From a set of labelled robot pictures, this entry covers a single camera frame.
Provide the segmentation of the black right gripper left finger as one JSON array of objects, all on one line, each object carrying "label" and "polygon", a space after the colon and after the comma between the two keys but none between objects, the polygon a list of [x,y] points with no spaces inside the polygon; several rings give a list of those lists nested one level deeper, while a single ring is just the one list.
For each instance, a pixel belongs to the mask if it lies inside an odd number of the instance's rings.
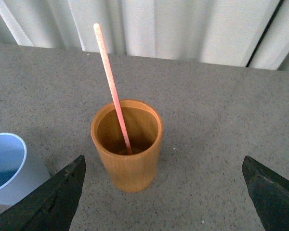
[{"label": "black right gripper left finger", "polygon": [[17,204],[0,214],[0,231],[67,231],[86,173],[80,155]]}]

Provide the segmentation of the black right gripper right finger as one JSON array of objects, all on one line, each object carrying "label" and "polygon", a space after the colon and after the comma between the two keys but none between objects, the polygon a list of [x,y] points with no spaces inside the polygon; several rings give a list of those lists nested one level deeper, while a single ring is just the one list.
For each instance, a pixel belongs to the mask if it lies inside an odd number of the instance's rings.
[{"label": "black right gripper right finger", "polygon": [[248,155],[242,173],[263,228],[289,231],[289,180]]}]

